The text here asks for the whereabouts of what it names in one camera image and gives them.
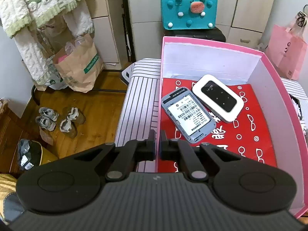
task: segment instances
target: shoe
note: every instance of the shoe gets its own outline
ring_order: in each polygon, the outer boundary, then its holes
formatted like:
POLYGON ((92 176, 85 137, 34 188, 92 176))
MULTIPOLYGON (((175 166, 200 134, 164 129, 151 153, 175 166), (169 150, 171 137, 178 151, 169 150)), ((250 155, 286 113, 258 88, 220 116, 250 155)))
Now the shoe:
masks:
POLYGON ((42 116, 46 116, 54 122, 57 120, 59 113, 51 108, 42 107, 38 110, 42 116))
POLYGON ((46 116, 38 116, 35 118, 35 122, 44 129, 47 129, 48 131, 53 131, 54 128, 56 127, 56 123, 53 122, 51 119, 49 119, 46 116))
POLYGON ((71 120, 67 118, 64 118, 63 120, 61 120, 59 129, 62 133, 64 133, 70 138, 74 138, 77 135, 77 130, 74 124, 72 123, 71 120))
POLYGON ((76 124, 83 124, 86 120, 86 117, 79 108, 65 107, 62 110, 62 113, 63 115, 67 115, 68 120, 71 120, 76 124))

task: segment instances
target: green label on paper bag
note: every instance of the green label on paper bag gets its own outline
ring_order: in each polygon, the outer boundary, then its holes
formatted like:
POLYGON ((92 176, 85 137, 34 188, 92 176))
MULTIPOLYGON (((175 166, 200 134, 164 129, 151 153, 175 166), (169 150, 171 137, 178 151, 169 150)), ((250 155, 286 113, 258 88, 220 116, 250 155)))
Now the green label on paper bag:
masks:
POLYGON ((90 63, 87 65, 87 67, 84 68, 84 73, 85 73, 85 74, 88 73, 88 72, 92 69, 92 67, 93 67, 93 66, 95 65, 95 63, 97 62, 98 58, 99 58, 99 56, 98 56, 98 54, 96 54, 96 55, 93 57, 93 59, 90 61, 90 63))

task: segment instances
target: drawer handle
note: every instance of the drawer handle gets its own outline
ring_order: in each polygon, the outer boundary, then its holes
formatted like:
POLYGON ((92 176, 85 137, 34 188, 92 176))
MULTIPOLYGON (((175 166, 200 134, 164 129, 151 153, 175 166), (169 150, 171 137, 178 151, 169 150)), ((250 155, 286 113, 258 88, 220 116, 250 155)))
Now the drawer handle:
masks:
POLYGON ((242 43, 250 43, 250 40, 243 40, 243 39, 241 38, 241 42, 242 42, 242 43))

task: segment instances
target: pink bag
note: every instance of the pink bag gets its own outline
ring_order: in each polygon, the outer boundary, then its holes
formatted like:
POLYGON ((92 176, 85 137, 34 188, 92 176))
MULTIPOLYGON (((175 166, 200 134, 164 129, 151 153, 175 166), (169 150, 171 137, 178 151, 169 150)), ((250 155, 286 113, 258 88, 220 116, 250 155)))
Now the pink bag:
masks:
POLYGON ((307 43, 303 39, 308 26, 298 27, 297 17, 289 27, 274 25, 266 55, 288 79, 298 79, 307 51, 307 43))

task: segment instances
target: wall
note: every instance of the wall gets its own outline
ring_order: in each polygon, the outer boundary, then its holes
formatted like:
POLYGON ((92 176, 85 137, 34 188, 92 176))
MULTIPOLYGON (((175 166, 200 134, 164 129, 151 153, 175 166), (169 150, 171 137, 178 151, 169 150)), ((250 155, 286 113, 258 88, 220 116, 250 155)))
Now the wall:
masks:
POLYGON ((9 108, 22 116, 29 100, 33 82, 21 63, 20 53, 0 25, 0 98, 10 99, 9 108))
MULTIPOLYGON (((269 20, 261 38, 261 42, 267 46, 274 24, 287 26, 299 11, 302 11, 308 0, 274 0, 269 20)), ((304 63, 298 82, 308 94, 308 60, 304 63)))

